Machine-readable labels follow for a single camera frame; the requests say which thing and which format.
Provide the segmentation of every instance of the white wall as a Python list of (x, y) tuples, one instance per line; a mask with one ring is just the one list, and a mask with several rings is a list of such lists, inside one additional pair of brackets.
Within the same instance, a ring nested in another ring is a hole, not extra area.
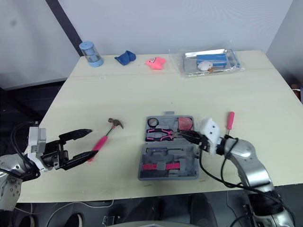
[(303, 83), (303, 0), (294, 0), (268, 52), (288, 83)]
[(167, 53), (231, 40), (268, 50), (292, 0), (59, 0), (82, 40), (101, 54)]
[(45, 0), (0, 0), (0, 87), (63, 80), (78, 59)]

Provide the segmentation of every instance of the blue cylinder container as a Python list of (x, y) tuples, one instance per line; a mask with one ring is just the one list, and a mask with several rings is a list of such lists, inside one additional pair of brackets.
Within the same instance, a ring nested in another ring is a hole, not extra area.
[(91, 41), (84, 41), (79, 47), (91, 67), (103, 65), (103, 59)]

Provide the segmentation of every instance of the plastic bag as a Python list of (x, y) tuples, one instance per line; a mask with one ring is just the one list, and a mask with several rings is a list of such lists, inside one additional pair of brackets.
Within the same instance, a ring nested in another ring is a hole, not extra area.
[(230, 74), (244, 70), (232, 49), (176, 51), (169, 50), (169, 58), (185, 78)]

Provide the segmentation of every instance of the hammer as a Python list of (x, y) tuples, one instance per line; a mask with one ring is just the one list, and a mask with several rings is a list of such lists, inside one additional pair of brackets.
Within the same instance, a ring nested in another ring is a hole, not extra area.
[(112, 127), (110, 128), (110, 130), (106, 133), (105, 136), (103, 136), (94, 146), (94, 148), (92, 150), (96, 150), (96, 151), (99, 151), (103, 145), (105, 144), (105, 142), (107, 141), (108, 139), (108, 135), (111, 133), (111, 131), (116, 127), (116, 126), (121, 126), (121, 128), (123, 128), (123, 125), (122, 123), (117, 120), (117, 119), (113, 119), (113, 118), (109, 118), (108, 120), (109, 123), (112, 123)]

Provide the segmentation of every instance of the black wire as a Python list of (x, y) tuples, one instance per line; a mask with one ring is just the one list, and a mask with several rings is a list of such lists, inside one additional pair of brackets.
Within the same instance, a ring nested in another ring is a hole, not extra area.
[(226, 153), (226, 155), (224, 155), (224, 161), (223, 161), (223, 163), (222, 163), (222, 165), (221, 165), (221, 179), (222, 179), (222, 181), (223, 181), (223, 184), (226, 186), (226, 187), (228, 187), (228, 188), (234, 188), (234, 186), (231, 186), (231, 185), (229, 185), (228, 184), (228, 182), (226, 182), (225, 180), (224, 180), (224, 177), (223, 177), (223, 168), (224, 168), (224, 165), (225, 165), (225, 162), (226, 162), (226, 160), (227, 160), (227, 157), (230, 155), (230, 153), (231, 153), (231, 151), (232, 151), (232, 149), (236, 146), (236, 144), (238, 143), (238, 141), (239, 141), (239, 139), (238, 138), (235, 138), (235, 140), (236, 140), (236, 142), (234, 142), (234, 144), (232, 145), (232, 147), (229, 149), (229, 151)]
[(35, 124), (35, 122), (23, 122), (20, 123), (19, 125), (17, 125), (15, 128), (13, 128), (11, 134), (10, 134), (10, 141), (12, 143), (13, 148), (15, 149), (15, 151), (17, 152), (17, 154), (20, 156), (20, 158), (22, 158), (22, 160), (24, 161), (25, 164), (27, 164), (30, 168), (31, 171), (33, 170), (36, 174), (38, 174), (38, 176), (40, 176), (40, 171), (38, 170), (38, 168), (31, 163), (31, 161), (29, 160), (28, 157), (24, 156), (22, 151), (20, 150), (17, 141), (16, 141), (16, 133), (17, 131), (22, 128), (25, 125), (31, 125), (31, 124)]
[(0, 168), (0, 172), (6, 173), (6, 174), (11, 175), (11, 176), (16, 177), (16, 178), (20, 178), (19, 175), (15, 174), (15, 173), (13, 173), (13, 172), (11, 172), (9, 170), (6, 170), (6, 169)]
[(203, 153), (203, 150), (200, 149), (199, 164), (200, 164), (201, 169), (202, 169), (208, 176), (210, 176), (211, 178), (213, 178), (213, 179), (215, 179), (215, 180), (217, 180), (217, 181), (219, 181), (219, 182), (221, 182), (221, 183), (223, 183), (223, 184), (226, 183), (226, 184), (228, 184), (229, 186), (233, 186), (233, 187), (236, 187), (236, 188), (241, 188), (241, 189), (245, 189), (245, 190), (247, 190), (247, 191), (251, 191), (251, 192), (255, 192), (255, 193), (261, 194), (261, 195), (266, 196), (266, 197), (268, 197), (269, 199), (271, 199), (271, 200), (273, 200), (273, 201), (275, 201), (275, 202), (281, 204), (281, 205), (285, 208), (285, 210), (287, 210), (287, 211), (290, 213), (290, 215), (291, 215), (291, 217), (292, 217), (292, 219), (293, 219), (294, 226), (295, 226), (294, 214), (291, 212), (291, 210), (290, 210), (286, 205), (284, 205), (284, 203), (283, 203), (281, 200), (279, 200), (279, 199), (277, 199), (277, 198), (275, 198), (275, 197), (273, 197), (273, 196), (270, 196), (270, 195), (266, 194), (265, 192), (262, 192), (262, 191), (260, 191), (260, 190), (254, 189), (254, 188), (252, 188), (252, 187), (242, 186), (242, 185), (239, 185), (239, 184), (233, 184), (233, 183), (230, 183), (230, 182), (223, 181), (223, 180), (219, 179), (218, 177), (215, 177), (215, 176), (212, 175), (210, 172), (208, 172), (206, 169), (204, 169), (204, 167), (203, 167), (203, 165), (202, 165), (202, 153)]
[(237, 214), (236, 212), (233, 210), (233, 208), (228, 204), (228, 191), (226, 191), (226, 206), (231, 209), (231, 211), (233, 212), (233, 214), (235, 215), (235, 218), (237, 218)]
[(233, 227), (234, 224), (236, 224), (240, 219), (242, 219), (242, 218), (249, 218), (249, 217), (250, 217), (250, 216), (249, 216), (248, 214), (246, 214), (246, 215), (242, 215), (242, 216), (236, 218), (236, 219), (231, 223), (230, 227)]

